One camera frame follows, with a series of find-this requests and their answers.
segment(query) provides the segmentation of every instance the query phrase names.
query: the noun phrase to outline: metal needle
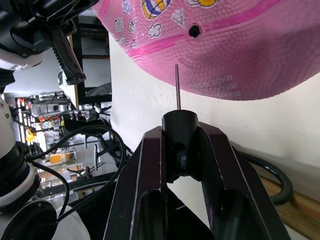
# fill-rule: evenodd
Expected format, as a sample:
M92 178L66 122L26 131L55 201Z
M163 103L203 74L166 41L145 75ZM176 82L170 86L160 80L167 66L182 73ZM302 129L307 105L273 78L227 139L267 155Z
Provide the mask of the metal needle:
M177 109L181 110L179 66L178 66L178 64L175 65L175 90L176 90L176 105L177 105Z

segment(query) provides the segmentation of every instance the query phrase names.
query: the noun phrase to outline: pink stripe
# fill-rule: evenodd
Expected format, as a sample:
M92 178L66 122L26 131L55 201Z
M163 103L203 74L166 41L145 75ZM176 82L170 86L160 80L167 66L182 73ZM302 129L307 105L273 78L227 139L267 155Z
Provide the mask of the pink stripe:
M202 27L202 30L203 32L207 32L247 22L263 14L264 12L272 8L274 5L277 5L281 1L282 0L261 0L255 7L247 11L244 11L240 14L205 25Z
M142 55L146 55L146 54L151 54L151 53L157 52L159 50L168 48L168 47L176 44L176 42L181 41L183 39L186 39L188 37L189 36L186 36L183 34L169 36L169 37L163 38L161 40L154 41L154 42L147 44L145 46L141 46L139 48L132 49L132 50L128 51L127 54L130 57L134 57L135 55L142 56Z
M98 18L100 19L103 15L105 15L106 11L108 10L108 7L110 5L111 0L104 0L103 5L99 11Z

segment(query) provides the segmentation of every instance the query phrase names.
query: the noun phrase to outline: white cylinder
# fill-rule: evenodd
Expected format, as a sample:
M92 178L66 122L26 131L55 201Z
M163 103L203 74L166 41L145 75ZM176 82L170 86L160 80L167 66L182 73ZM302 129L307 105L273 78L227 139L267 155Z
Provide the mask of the white cylinder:
M0 159L15 146L16 140L11 129L11 113L6 102L0 98Z

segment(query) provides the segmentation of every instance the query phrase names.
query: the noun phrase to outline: white backdrop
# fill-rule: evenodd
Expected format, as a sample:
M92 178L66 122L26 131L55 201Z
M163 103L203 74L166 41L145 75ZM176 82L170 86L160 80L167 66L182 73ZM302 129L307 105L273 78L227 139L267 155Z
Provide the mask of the white backdrop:
M112 117L114 129L135 150L143 134L162 124L175 110L176 89L141 70L110 37ZM229 101L181 92L182 109L201 122L219 127L238 150L280 167L294 189L320 201L320 74L275 97ZM201 185L179 179L174 192L204 222Z

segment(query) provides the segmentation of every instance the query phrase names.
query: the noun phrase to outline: volleyball graphic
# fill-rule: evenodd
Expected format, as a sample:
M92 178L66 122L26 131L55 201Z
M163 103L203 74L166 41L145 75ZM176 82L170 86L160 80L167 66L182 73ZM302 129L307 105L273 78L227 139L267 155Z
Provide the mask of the volleyball graphic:
M148 19L158 17L171 3L171 0L142 0L142 10Z

